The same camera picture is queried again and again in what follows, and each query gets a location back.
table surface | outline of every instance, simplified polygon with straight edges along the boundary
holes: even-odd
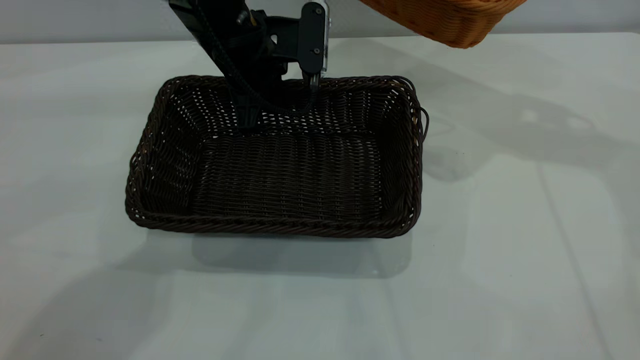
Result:
[[[332,40],[329,76],[406,76],[432,123],[413,230],[326,241],[127,218],[157,89],[219,74],[194,42],[0,45],[0,359],[637,359],[639,58]]]

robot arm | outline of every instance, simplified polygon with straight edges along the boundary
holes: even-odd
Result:
[[[244,0],[170,0],[182,23],[227,79],[241,129],[260,123],[263,110],[299,115],[313,106],[326,71],[329,9],[324,1],[303,6],[300,19],[269,17]],[[297,62],[311,91],[306,108],[292,111],[265,100]]]

basket bottom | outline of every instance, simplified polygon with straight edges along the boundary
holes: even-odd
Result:
[[[201,147],[189,212],[376,221],[383,210],[380,169],[370,133],[211,138]]]

woven texture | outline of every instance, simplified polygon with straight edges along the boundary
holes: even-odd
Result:
[[[526,0],[360,0],[401,25],[452,47],[480,43]]]
[[[308,100],[302,81],[273,93]],[[171,79],[131,159],[127,214],[187,233],[398,236],[420,214],[421,116],[404,78],[325,79],[310,113],[264,113],[243,133],[224,78]]]

orange wicker basket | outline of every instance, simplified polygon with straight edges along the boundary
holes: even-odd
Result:
[[[360,0],[416,33],[452,47],[478,44],[526,0]]]

